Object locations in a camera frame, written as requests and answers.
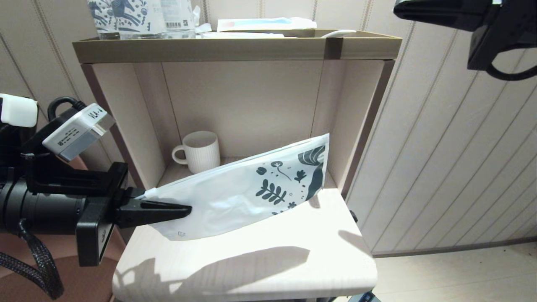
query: beige floor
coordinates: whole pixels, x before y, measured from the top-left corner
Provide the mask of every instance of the beige floor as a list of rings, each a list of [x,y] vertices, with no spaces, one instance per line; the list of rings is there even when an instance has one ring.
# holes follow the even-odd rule
[[[378,258],[382,302],[535,302],[537,243]]]

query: barcode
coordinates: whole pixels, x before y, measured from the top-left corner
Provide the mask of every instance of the barcode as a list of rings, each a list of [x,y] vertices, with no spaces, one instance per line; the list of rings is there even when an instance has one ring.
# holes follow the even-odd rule
[[[180,28],[181,23],[180,22],[166,22],[167,28]]]

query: white mug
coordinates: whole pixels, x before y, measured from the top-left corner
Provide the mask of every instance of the white mug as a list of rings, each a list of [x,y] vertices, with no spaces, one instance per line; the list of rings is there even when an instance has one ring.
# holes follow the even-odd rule
[[[186,159],[179,159],[175,153],[185,151]],[[175,147],[171,156],[180,164],[187,164],[190,172],[196,174],[220,166],[218,137],[210,131],[192,132],[183,138],[183,144]]]

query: striped wallpaper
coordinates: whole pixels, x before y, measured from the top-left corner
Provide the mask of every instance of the striped wallpaper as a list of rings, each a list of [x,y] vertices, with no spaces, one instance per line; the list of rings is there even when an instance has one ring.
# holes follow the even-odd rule
[[[404,39],[347,197],[374,254],[537,236],[537,78],[503,82],[466,70],[471,34],[396,18],[394,0],[193,0],[202,21],[305,17]],[[96,36],[85,0],[5,0],[0,91],[94,102],[71,43]],[[501,70],[537,63],[511,51]],[[122,157],[110,135],[83,155],[91,169]]]

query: mug handle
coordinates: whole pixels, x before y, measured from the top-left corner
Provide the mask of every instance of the mug handle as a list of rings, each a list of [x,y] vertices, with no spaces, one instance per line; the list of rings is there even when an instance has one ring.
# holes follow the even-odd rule
[[[184,160],[184,159],[179,159],[177,158],[177,156],[175,156],[175,153],[179,150],[184,150],[185,149],[185,146],[183,145],[179,145],[177,147],[175,147],[172,152],[171,152],[171,157],[173,158],[173,160],[179,164],[188,164],[187,160]]]

